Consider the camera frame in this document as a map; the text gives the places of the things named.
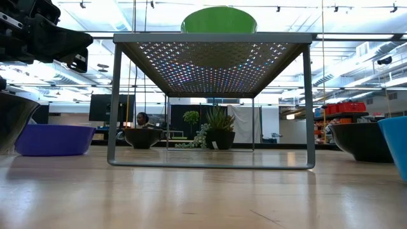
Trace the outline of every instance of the computer monitor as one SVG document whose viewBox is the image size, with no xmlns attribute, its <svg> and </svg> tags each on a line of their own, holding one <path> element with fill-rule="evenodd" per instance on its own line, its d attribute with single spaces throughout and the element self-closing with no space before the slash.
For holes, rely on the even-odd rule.
<svg viewBox="0 0 407 229">
<path fill-rule="evenodd" d="M 111 95 L 92 95 L 90 98 L 89 121 L 110 121 Z M 133 121 L 134 95 L 119 96 L 118 122 Z"/>
</svg>

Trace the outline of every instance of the black monitor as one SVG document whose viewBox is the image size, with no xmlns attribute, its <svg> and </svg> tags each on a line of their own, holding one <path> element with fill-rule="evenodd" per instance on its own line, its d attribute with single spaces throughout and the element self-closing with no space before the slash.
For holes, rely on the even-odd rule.
<svg viewBox="0 0 407 229">
<path fill-rule="evenodd" d="M 49 105 L 41 105 L 32 115 L 32 119 L 37 124 L 48 124 L 48 115 L 50 114 Z"/>
<path fill-rule="evenodd" d="M 111 98 L 112 95 L 91 96 L 89 121 L 110 121 Z M 130 95 L 128 101 L 129 103 L 127 104 L 127 95 L 119 96 L 118 122 L 133 121 L 134 95 Z"/>
</svg>

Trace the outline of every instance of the shelf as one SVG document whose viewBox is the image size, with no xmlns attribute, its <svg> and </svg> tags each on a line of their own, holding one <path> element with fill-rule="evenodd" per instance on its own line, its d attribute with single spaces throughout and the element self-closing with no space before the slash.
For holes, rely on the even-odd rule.
<svg viewBox="0 0 407 229">
<path fill-rule="evenodd" d="M 351 113 L 351 112 L 345 112 L 345 113 L 336 113 L 336 114 L 329 114 L 327 115 L 325 118 L 326 120 L 332 120 L 334 118 L 360 118 L 362 116 L 367 116 L 369 115 L 368 112 L 355 112 L 355 113 Z M 323 121 L 324 117 L 315 117 L 314 121 Z"/>
<path fill-rule="evenodd" d="M 307 50 L 311 34 L 115 34 L 169 97 L 255 98 Z"/>
</svg>

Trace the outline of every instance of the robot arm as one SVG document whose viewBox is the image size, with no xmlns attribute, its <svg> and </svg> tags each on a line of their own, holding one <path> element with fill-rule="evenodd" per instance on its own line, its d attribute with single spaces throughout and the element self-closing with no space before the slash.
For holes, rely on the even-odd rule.
<svg viewBox="0 0 407 229">
<path fill-rule="evenodd" d="M 57 27 L 60 10 L 50 0 L 0 2 L 0 62 L 64 62 L 79 73 L 88 65 L 91 35 Z"/>
</svg>

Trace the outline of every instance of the red container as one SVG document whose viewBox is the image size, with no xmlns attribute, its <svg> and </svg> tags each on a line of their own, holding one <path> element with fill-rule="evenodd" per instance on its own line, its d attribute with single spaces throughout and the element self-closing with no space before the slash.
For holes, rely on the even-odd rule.
<svg viewBox="0 0 407 229">
<path fill-rule="evenodd" d="M 363 102 L 343 102 L 338 104 L 338 112 L 365 112 L 366 106 Z"/>
<path fill-rule="evenodd" d="M 337 104 L 327 104 L 325 109 L 326 115 L 333 115 L 339 112 Z"/>
</svg>

